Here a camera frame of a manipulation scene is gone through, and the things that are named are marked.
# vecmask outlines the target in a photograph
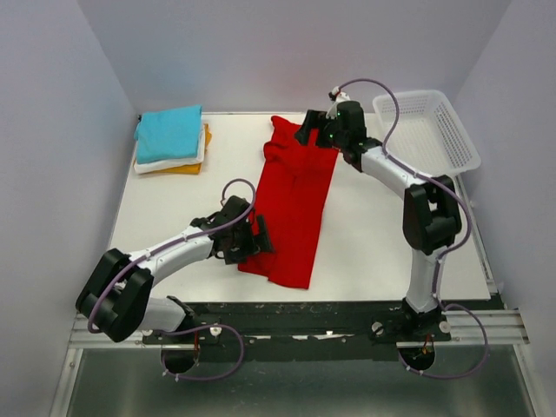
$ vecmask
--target blue folded cloth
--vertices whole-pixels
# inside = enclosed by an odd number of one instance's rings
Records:
[[[195,158],[201,133],[201,106],[143,113],[134,138],[137,163]]]

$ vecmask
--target yellow folded cloth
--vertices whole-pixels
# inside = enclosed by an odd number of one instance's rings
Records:
[[[207,149],[209,147],[209,143],[210,143],[210,139],[212,139],[212,134],[210,133],[210,129],[209,126],[204,123],[203,127],[205,129],[205,158],[207,157]],[[194,165],[182,165],[181,167],[175,167],[175,168],[166,168],[166,169],[160,169],[158,171],[152,171],[152,172],[165,172],[165,173],[170,173],[170,174],[199,174],[201,172],[201,163],[196,163]]]

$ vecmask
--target red fabric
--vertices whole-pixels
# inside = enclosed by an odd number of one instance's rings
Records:
[[[266,162],[257,187],[255,212],[264,215],[273,254],[258,254],[238,266],[240,271],[264,275],[291,288],[309,287],[321,218],[338,152],[314,145],[301,146],[294,138],[300,128],[278,116],[263,151]]]

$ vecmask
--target laundry basket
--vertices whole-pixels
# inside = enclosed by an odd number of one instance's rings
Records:
[[[394,156],[432,176],[479,167],[479,153],[444,94],[421,90],[395,96],[400,120],[387,145]],[[394,102],[388,95],[377,96],[373,107],[385,135],[394,122]]]

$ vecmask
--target purple cable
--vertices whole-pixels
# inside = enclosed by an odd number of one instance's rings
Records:
[[[218,226],[216,228],[210,228],[208,230],[203,230],[202,232],[197,232],[197,233],[191,234],[189,236],[185,236],[185,238],[178,237],[178,238],[174,239],[173,241],[166,242],[163,245],[159,246],[158,248],[153,249],[150,252],[150,255],[157,255],[157,254],[161,253],[163,250],[172,248],[175,245],[177,245],[178,243],[183,242],[184,240],[188,241],[189,239],[195,239],[196,237],[201,237],[201,236],[205,236],[205,235],[212,235],[213,233],[218,232],[218,231],[220,231],[224,228],[229,228],[230,226],[240,222],[245,217],[247,217],[248,214],[251,212],[251,210],[253,209],[253,207],[255,205],[255,198],[256,198],[255,186],[251,182],[249,182],[247,180],[244,180],[243,178],[235,178],[234,180],[228,182],[224,186],[224,188],[222,189],[222,201],[224,201],[224,199],[226,198],[226,191],[228,190],[229,186],[236,183],[236,182],[246,183],[251,188],[251,192],[253,193],[253,198],[251,199],[251,203],[249,204],[249,207],[247,207],[241,215],[239,215],[235,219],[229,221],[228,223],[222,224],[221,226]],[[101,305],[103,304],[103,301],[106,300],[106,297],[108,296],[109,292],[135,265],[137,265],[140,262],[145,261],[146,259],[147,259],[146,255],[141,255],[137,259],[133,260],[128,265],[126,265],[114,277],[114,279],[108,284],[108,286],[101,293],[100,297],[98,297],[98,300],[96,301],[95,306],[93,307],[93,309],[90,312],[89,321],[87,322],[87,329],[91,333],[95,333],[95,334],[101,333],[101,330],[99,328],[94,328],[95,318],[96,318],[96,315],[98,314],[98,310],[100,310]]]
[[[482,332],[484,340],[485,340],[485,354],[483,355],[482,360],[475,367],[466,371],[463,374],[455,374],[455,375],[434,375],[434,374],[428,374],[428,373],[425,373],[425,372],[422,373],[421,371],[418,371],[417,369],[409,367],[408,364],[406,364],[406,362],[403,360],[401,355],[399,355],[401,362],[404,364],[404,366],[406,366],[407,370],[410,371],[410,372],[413,372],[414,374],[426,376],[428,378],[433,378],[433,379],[437,379],[437,380],[454,380],[454,379],[464,378],[464,377],[469,376],[470,374],[473,374],[474,372],[478,371],[479,369],[481,369],[485,365],[485,363],[487,363],[488,355],[490,354],[490,346],[488,344],[487,331],[485,330],[484,325],[480,322],[479,317],[477,317],[477,315],[475,315],[468,308],[465,308],[465,307],[461,306],[460,304],[454,304],[454,303],[448,304],[447,306],[444,307],[444,305],[442,304],[442,300],[440,299],[440,291],[439,291],[438,286],[439,286],[439,278],[440,278],[440,265],[443,262],[446,255],[448,255],[450,252],[453,252],[456,249],[461,248],[463,245],[466,244],[466,242],[471,237],[471,224],[472,224],[471,213],[469,212],[469,209],[467,208],[467,205],[463,202],[463,200],[461,200],[460,197],[457,194],[455,194],[446,185],[442,184],[441,182],[436,181],[434,178],[431,178],[430,176],[423,175],[422,173],[417,172],[416,170],[414,170],[410,166],[406,165],[404,162],[402,162],[399,159],[392,156],[387,151],[387,143],[390,140],[390,138],[392,137],[394,129],[396,128],[396,126],[398,125],[398,121],[400,120],[400,105],[399,105],[398,100],[396,99],[394,93],[392,92],[392,90],[390,88],[388,88],[386,85],[384,85],[383,83],[381,83],[380,81],[373,80],[372,78],[355,78],[354,80],[343,83],[342,85],[340,85],[338,87],[338,89],[341,90],[344,87],[347,87],[348,85],[354,84],[354,83],[372,83],[372,84],[376,84],[376,85],[382,87],[390,95],[390,97],[392,98],[392,101],[394,102],[394,107],[395,107],[395,110],[396,110],[394,122],[392,123],[392,127],[387,132],[386,136],[384,136],[384,142],[382,143],[382,152],[384,153],[384,156],[386,158],[388,158],[390,161],[392,161],[393,163],[395,163],[398,167],[400,167],[404,171],[408,172],[408,174],[414,176],[415,178],[419,178],[420,180],[425,181],[425,182],[430,182],[431,184],[435,185],[436,187],[442,189],[442,191],[444,191],[448,195],[450,195],[461,206],[461,208],[463,210],[463,213],[466,217],[467,228],[466,228],[466,233],[463,236],[463,239],[461,239],[461,241],[456,243],[455,245],[453,245],[453,246],[447,248],[446,250],[442,251],[436,258],[436,263],[435,263],[435,266],[434,266],[434,274],[433,274],[433,287],[431,288],[431,290],[433,292],[433,295],[436,296],[438,304],[443,311],[448,311],[451,308],[458,308],[460,310],[465,311],[469,315],[471,315],[475,319],[475,321],[477,321],[477,323],[479,324],[479,327],[480,327],[480,331]]]
[[[242,365],[243,362],[243,356],[245,355],[245,347],[243,346],[243,339],[242,336],[240,335],[240,333],[235,330],[235,328],[232,328],[231,326],[228,326],[226,324],[207,324],[205,326],[199,326],[198,328],[190,328],[189,330],[183,330],[180,332],[163,332],[165,335],[167,336],[183,336],[185,334],[192,334],[194,332],[198,332],[201,330],[206,330],[208,328],[224,328],[226,330],[229,330],[230,332],[232,332],[234,334],[234,336],[237,338],[237,340],[240,342],[240,355],[237,358],[237,361],[235,362],[234,366],[232,368],[230,368],[228,371],[222,373],[222,374],[218,374],[218,375],[214,375],[214,376],[187,376],[184,374],[173,374],[171,373],[167,368],[166,368],[166,362],[165,362],[165,357],[164,355],[162,355],[162,366],[164,367],[164,372],[166,374],[170,374],[172,376],[175,376],[176,378],[180,379],[180,380],[186,380],[186,381],[218,381],[221,380],[223,378],[226,378],[227,376],[230,376],[231,374],[233,374],[235,371],[237,371],[239,369],[239,367]]]

